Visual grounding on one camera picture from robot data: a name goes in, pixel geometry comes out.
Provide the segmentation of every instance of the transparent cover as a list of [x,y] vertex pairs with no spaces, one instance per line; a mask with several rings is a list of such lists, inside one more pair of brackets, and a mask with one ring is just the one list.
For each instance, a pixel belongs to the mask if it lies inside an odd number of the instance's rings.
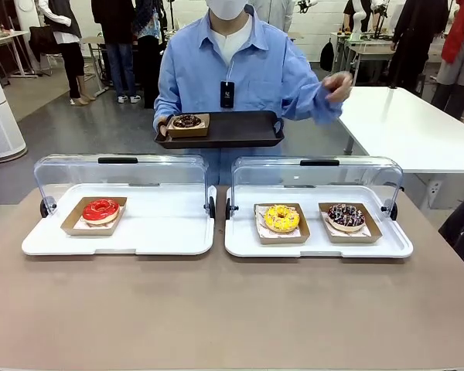
[[35,164],[34,176],[49,214],[76,186],[109,189],[190,185],[203,189],[203,204],[208,210],[206,171],[207,163],[200,156],[51,155]]
[[388,216],[403,179],[402,169],[392,160],[379,157],[276,158],[243,157],[232,168],[230,211],[241,207],[237,194],[246,186],[274,186],[286,189],[317,188],[320,192],[347,194],[358,187],[376,195]]

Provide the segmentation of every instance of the person's left hand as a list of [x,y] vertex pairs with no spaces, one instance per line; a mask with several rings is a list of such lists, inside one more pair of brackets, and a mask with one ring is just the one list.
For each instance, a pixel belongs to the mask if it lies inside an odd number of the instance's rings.
[[332,76],[325,77],[322,85],[332,93],[326,96],[331,103],[342,103],[350,95],[353,86],[353,75],[348,72],[337,72]]

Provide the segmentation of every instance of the yellow frosted donut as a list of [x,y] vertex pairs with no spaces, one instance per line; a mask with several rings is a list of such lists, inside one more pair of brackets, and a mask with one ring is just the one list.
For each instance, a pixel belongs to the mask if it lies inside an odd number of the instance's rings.
[[264,222],[274,232],[289,233],[299,225],[299,213],[291,207],[274,205],[265,213]]

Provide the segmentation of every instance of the black serving tray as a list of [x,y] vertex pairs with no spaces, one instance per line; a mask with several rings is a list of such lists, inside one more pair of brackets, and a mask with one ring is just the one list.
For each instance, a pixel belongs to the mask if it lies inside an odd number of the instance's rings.
[[212,112],[206,137],[170,138],[158,133],[155,142],[166,149],[274,147],[284,139],[283,129],[284,121],[272,111]]

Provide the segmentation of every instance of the red icing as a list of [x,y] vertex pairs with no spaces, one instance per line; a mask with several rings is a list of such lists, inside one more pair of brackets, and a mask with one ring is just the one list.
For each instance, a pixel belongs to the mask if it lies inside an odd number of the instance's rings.
[[85,220],[103,220],[118,211],[119,205],[113,199],[98,199],[88,203],[83,211]]

